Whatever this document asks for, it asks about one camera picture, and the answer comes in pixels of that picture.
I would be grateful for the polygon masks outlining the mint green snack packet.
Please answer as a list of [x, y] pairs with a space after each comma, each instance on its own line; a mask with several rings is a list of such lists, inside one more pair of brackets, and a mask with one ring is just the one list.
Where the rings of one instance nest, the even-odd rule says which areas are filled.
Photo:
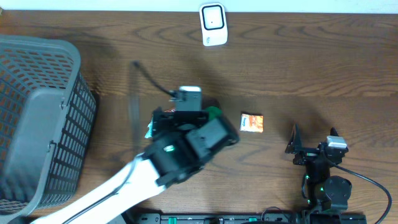
[[153, 123], [153, 117], [151, 117], [150, 123], [147, 125], [147, 132], [144, 136], [146, 139], [152, 138]]

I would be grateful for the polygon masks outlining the orange tissue packet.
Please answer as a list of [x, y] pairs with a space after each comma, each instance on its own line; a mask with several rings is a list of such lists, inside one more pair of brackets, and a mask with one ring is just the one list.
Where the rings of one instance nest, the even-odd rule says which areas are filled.
[[263, 115], [242, 114], [240, 130], [250, 133], [262, 133], [264, 131]]

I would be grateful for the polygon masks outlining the green lid white jar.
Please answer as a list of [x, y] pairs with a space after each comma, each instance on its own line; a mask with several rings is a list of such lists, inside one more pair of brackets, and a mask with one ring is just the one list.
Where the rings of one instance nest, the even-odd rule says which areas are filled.
[[205, 110], [208, 112], [209, 120], [215, 119], [223, 114], [222, 110], [215, 106], [209, 106]]

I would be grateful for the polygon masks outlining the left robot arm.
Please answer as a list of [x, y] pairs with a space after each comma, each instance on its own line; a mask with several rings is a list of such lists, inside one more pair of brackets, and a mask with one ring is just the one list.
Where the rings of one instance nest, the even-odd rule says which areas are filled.
[[69, 206], [36, 223], [109, 223], [131, 207], [201, 171], [239, 135], [223, 115], [206, 110], [155, 110], [152, 143], [116, 175]]

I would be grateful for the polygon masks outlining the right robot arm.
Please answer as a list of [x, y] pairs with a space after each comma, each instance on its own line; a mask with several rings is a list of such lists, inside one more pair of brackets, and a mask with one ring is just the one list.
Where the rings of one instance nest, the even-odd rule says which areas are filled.
[[308, 209], [302, 212], [302, 218], [310, 221], [314, 215], [338, 215], [348, 209], [352, 184], [345, 178], [331, 175], [330, 169], [342, 162], [349, 151], [343, 137], [335, 128], [317, 147], [305, 147], [302, 144], [299, 127], [295, 124], [285, 153], [293, 154], [293, 164], [305, 166], [302, 181], [302, 196], [309, 200]]

